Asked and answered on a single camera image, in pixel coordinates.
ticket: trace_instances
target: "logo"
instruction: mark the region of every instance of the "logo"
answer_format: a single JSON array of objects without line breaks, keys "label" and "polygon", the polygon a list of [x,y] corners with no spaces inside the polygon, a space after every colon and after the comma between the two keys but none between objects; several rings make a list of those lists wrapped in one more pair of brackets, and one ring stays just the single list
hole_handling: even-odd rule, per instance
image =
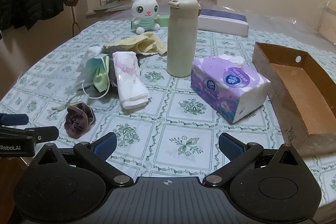
[{"label": "logo", "polygon": [[216,89],[216,84],[213,80],[208,80],[207,81],[207,88],[209,90],[215,90]]},{"label": "logo", "polygon": [[244,88],[250,83],[250,77],[240,68],[228,68],[224,72],[223,79],[231,88]]},{"label": "logo", "polygon": [[234,75],[228,75],[225,78],[225,82],[229,85],[237,85],[241,82],[240,78]]},{"label": "logo", "polygon": [[0,150],[21,150],[21,146],[0,145]]},{"label": "logo", "polygon": [[168,186],[168,185],[172,184],[173,182],[171,180],[167,179],[163,183]]}]

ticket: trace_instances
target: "tablecloth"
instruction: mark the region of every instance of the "tablecloth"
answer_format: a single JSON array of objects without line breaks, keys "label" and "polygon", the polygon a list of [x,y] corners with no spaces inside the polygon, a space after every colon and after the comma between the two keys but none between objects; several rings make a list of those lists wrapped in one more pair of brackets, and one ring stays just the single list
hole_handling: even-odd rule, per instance
[{"label": "tablecloth", "polygon": [[[167,28],[155,33],[167,42]],[[165,56],[141,60],[141,79],[149,89],[150,103],[142,109],[125,111],[114,93],[92,100],[83,92],[74,92],[76,68],[86,50],[135,35],[130,21],[99,21],[83,30],[37,62],[0,102],[0,112],[26,113],[29,127],[56,126],[58,147],[77,142],[93,142],[113,131],[116,151],[108,162],[134,179],[138,176],[198,176],[202,178],[229,160],[218,148],[218,137],[227,132],[244,143],[257,142],[264,148],[278,148],[284,141],[270,100],[235,124],[229,124],[191,88],[190,77],[170,76]],[[254,43],[267,42],[308,51],[336,81],[336,55],[317,50],[280,33],[249,30],[247,38],[198,31],[196,58],[228,54],[242,56],[254,68]],[[78,140],[64,130],[66,110],[52,107],[66,102],[86,102],[95,112],[96,123]],[[320,206],[336,201],[336,153],[305,159],[322,190]]]}]

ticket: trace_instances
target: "white towel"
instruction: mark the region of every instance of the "white towel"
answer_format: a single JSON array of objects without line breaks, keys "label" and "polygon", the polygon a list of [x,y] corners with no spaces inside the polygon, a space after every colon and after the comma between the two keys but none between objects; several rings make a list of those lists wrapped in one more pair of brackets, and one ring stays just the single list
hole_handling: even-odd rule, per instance
[{"label": "white towel", "polygon": [[148,89],[140,80],[140,71],[135,52],[114,52],[112,54],[117,78],[119,100],[125,109],[147,105]]}]

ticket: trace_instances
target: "purple tissue pack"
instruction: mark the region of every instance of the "purple tissue pack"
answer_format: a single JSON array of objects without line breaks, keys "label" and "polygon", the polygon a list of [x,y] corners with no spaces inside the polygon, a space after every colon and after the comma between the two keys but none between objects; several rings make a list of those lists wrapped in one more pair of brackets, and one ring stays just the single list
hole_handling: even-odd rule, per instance
[{"label": "purple tissue pack", "polygon": [[247,65],[216,56],[194,61],[191,87],[228,122],[235,123],[265,102],[270,81]]}]

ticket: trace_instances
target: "clutter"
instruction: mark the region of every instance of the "clutter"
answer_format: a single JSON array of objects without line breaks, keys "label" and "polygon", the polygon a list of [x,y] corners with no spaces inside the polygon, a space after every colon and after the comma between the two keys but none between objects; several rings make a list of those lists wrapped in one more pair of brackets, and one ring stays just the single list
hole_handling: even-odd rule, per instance
[{"label": "clutter", "polygon": [[116,42],[109,42],[106,36],[103,36],[108,44],[103,46],[104,51],[110,47],[122,47],[128,51],[133,51],[142,55],[165,54],[167,45],[152,32],[146,32],[141,35],[135,35]]},{"label": "clutter", "polygon": [[83,72],[85,70],[86,67],[86,62],[90,59],[90,58],[94,58],[96,57],[98,54],[100,54],[102,52],[102,47],[99,46],[93,46],[88,48],[88,50],[86,51],[86,53],[84,54],[78,68],[76,69],[76,72]]},{"label": "clutter", "polygon": [[[137,25],[134,24],[135,18],[132,19],[131,21],[131,29],[136,30]],[[154,19],[154,22],[159,24],[160,27],[168,27],[168,22],[169,22],[169,15],[161,15],[157,19]]]},{"label": "clutter", "polygon": [[235,123],[264,103],[270,81],[247,65],[239,67],[217,56],[194,61],[191,87]]},{"label": "clutter", "polygon": [[160,25],[154,21],[159,17],[159,6],[156,0],[132,0],[132,2],[131,13],[135,17],[133,23],[137,26],[136,33],[142,34],[148,30],[159,30]]},{"label": "clutter", "polygon": [[135,52],[115,52],[112,57],[122,107],[124,109],[134,109],[147,105],[149,94],[140,80]]},{"label": "clutter", "polygon": [[[116,72],[114,70],[114,63],[113,63],[113,53],[114,52],[125,52],[127,50],[115,46],[115,47],[110,47],[108,50],[106,50],[106,53],[109,54],[110,56],[110,71],[109,71],[109,78],[110,78],[110,82],[112,84],[112,86],[118,86],[117,84],[117,78],[116,78]],[[137,59],[138,59],[138,66],[140,68],[140,59],[141,59],[142,55],[137,55]]]},{"label": "clutter", "polygon": [[268,90],[283,138],[302,157],[336,152],[336,84],[305,51],[256,42],[256,69]]},{"label": "clutter", "polygon": [[202,9],[198,17],[198,29],[247,37],[249,24],[244,15]]},{"label": "clutter", "polygon": [[169,2],[167,72],[176,77],[190,75],[196,50],[201,6],[197,0]]},{"label": "clutter", "polygon": [[82,137],[96,121],[92,108],[83,102],[69,105],[67,111],[64,128],[71,138]]},{"label": "clutter", "polygon": [[[99,53],[94,57],[88,58],[91,55],[95,55],[99,51],[99,47],[90,48],[91,52],[86,52],[82,62],[77,68],[77,72],[81,74],[77,77],[77,80],[74,84],[75,89],[82,88],[84,93],[91,99],[100,99],[103,98],[110,88],[110,79],[109,79],[109,70],[110,70],[110,58],[107,54]],[[84,88],[89,86],[94,86],[99,92],[105,93],[97,98],[90,97]]]}]

